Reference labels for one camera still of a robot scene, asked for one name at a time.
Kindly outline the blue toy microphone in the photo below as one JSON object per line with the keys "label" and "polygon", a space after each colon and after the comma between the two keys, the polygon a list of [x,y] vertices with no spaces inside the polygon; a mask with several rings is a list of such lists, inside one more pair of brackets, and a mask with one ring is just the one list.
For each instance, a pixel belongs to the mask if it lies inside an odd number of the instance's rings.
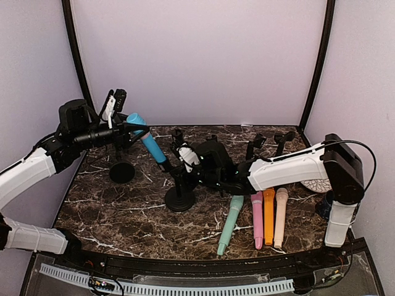
{"label": "blue toy microphone", "polygon": [[[146,126],[145,120],[138,113],[129,114],[127,116],[127,123]],[[157,163],[164,163],[166,161],[166,156],[150,132],[142,136],[141,141]]]}

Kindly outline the mint green toy microphone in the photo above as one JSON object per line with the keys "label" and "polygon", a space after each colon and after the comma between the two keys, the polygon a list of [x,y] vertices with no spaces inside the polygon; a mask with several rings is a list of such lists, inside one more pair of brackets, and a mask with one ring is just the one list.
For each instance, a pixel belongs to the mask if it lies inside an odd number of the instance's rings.
{"label": "mint green toy microphone", "polygon": [[231,199],[229,213],[218,243],[217,255],[219,256],[222,256],[225,253],[225,250],[229,245],[239,212],[243,207],[243,203],[243,195],[234,195]]}

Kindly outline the black stand with blue microphone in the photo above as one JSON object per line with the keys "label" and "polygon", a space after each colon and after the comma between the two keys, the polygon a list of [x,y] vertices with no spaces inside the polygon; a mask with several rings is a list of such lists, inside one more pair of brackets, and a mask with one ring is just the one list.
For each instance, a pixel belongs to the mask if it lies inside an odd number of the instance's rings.
{"label": "black stand with blue microphone", "polygon": [[[158,167],[163,173],[169,173],[174,168],[185,168],[184,165],[173,166],[169,159],[164,163],[158,163]],[[183,185],[175,184],[164,196],[165,205],[173,212],[185,212],[189,210],[195,203],[195,195],[193,190],[186,190]]]}

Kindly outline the black stand with purple microphone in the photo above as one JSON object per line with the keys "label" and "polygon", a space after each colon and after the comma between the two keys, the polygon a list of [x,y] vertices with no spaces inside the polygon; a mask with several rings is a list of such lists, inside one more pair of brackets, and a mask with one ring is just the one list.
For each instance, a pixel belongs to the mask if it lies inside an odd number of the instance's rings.
{"label": "black stand with purple microphone", "polygon": [[133,164],[129,161],[128,151],[115,146],[115,162],[109,170],[110,179],[117,184],[126,184],[133,180],[136,171]]}

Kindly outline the pink toy microphone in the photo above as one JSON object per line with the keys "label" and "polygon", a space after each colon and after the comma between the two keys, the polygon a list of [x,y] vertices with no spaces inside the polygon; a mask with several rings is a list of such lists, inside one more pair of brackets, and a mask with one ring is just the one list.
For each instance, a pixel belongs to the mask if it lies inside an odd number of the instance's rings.
{"label": "pink toy microphone", "polygon": [[255,248],[260,250],[264,244],[264,222],[262,212],[263,195],[261,191],[251,195],[251,203],[254,228],[254,244]]}

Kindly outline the orange toy microphone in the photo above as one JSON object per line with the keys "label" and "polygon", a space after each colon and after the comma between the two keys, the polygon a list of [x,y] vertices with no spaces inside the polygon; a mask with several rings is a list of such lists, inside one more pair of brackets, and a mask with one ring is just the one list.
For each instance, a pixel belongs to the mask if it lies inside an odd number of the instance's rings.
{"label": "orange toy microphone", "polygon": [[273,244],[274,237],[274,198],[273,187],[263,191],[264,198],[264,239],[265,245]]}

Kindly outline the black stand with orange microphone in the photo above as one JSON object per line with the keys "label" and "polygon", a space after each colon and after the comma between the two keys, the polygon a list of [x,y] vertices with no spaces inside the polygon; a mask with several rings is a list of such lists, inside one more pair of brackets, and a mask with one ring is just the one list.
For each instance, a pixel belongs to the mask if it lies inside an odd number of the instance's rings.
{"label": "black stand with orange microphone", "polygon": [[246,162],[252,162],[260,158],[255,153],[256,149],[261,149],[267,139],[261,133],[257,133],[252,141],[249,141],[246,149]]}

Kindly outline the beige toy microphone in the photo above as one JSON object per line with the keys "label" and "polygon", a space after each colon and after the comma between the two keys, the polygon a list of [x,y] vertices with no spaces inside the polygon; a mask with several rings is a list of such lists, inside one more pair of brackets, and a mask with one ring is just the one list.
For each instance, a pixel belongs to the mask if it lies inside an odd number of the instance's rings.
{"label": "beige toy microphone", "polygon": [[286,219],[286,205],[288,201],[287,189],[281,187],[276,192],[276,221],[274,232],[274,247],[276,249],[282,248],[284,232],[285,232],[285,219]]}

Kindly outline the black stand for beige microphone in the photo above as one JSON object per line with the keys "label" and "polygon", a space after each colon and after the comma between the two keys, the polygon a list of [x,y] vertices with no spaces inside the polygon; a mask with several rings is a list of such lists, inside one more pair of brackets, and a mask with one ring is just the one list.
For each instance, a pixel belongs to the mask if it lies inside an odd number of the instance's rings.
{"label": "black stand for beige microphone", "polygon": [[288,131],[286,134],[276,134],[274,135],[274,141],[277,144],[275,157],[281,156],[283,154],[285,144],[292,141],[296,136],[294,131]]}

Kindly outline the black stand with green microphone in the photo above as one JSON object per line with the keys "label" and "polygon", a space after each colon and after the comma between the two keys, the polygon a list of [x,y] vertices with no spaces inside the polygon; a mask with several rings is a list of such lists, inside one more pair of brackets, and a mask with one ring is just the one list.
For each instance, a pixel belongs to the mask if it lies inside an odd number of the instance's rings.
{"label": "black stand with green microphone", "polygon": [[182,130],[175,128],[172,132],[172,140],[177,147],[182,146],[185,142]]}

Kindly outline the black stand with pink microphone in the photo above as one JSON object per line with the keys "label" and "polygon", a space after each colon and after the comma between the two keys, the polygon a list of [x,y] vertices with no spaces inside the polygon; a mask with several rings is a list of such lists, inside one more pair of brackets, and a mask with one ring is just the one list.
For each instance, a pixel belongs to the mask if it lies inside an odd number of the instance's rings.
{"label": "black stand with pink microphone", "polygon": [[206,138],[206,142],[209,144],[216,144],[218,143],[218,137],[216,134],[211,134]]}

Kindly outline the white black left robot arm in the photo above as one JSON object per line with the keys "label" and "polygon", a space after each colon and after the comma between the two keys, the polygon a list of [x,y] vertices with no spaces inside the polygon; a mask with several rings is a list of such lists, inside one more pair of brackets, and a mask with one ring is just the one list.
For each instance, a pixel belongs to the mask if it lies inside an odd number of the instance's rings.
{"label": "white black left robot arm", "polygon": [[[59,108],[59,126],[39,140],[32,151],[1,172],[1,207],[36,183],[68,168],[83,151],[109,144],[124,150],[145,136],[149,127],[100,117],[83,99],[69,101]],[[42,228],[1,216],[1,249],[22,249],[62,254],[74,269],[87,264],[87,256],[67,235],[55,228]]]}

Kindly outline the dark blue mug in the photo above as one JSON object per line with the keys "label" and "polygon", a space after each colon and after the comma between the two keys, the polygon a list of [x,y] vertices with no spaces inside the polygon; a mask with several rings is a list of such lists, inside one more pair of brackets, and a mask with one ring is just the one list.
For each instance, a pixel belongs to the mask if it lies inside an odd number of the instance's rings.
{"label": "dark blue mug", "polygon": [[325,193],[324,198],[315,206],[316,213],[325,221],[329,220],[333,204],[334,193],[332,190]]}

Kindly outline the black aluminium rail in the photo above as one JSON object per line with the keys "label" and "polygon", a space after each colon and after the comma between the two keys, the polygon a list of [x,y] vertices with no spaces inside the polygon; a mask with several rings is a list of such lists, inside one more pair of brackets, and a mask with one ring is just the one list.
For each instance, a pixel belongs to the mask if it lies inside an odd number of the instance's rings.
{"label": "black aluminium rail", "polygon": [[313,249],[305,252],[270,257],[257,257],[239,260],[159,260],[132,258],[82,250],[74,257],[39,253],[51,263],[70,268],[82,268],[94,274],[106,274],[116,278],[131,279],[137,275],[170,277],[225,277],[250,274],[269,274],[277,276],[306,276],[320,268],[332,267],[340,263],[337,259],[341,252],[348,255],[365,250],[364,238],[343,245],[341,249]]}

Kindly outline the black left corner post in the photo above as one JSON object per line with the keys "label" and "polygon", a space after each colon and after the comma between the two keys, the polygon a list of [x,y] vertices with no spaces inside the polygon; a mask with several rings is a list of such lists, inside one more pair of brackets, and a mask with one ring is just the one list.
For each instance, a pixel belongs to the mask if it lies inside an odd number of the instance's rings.
{"label": "black left corner post", "polygon": [[83,62],[80,55],[80,49],[78,46],[77,33],[73,21],[72,3],[71,0],[61,0],[61,3],[70,51],[72,54],[73,64],[77,74],[80,89],[84,100],[90,107],[94,108],[93,100],[88,86],[88,81],[85,75],[85,69],[83,67]]}

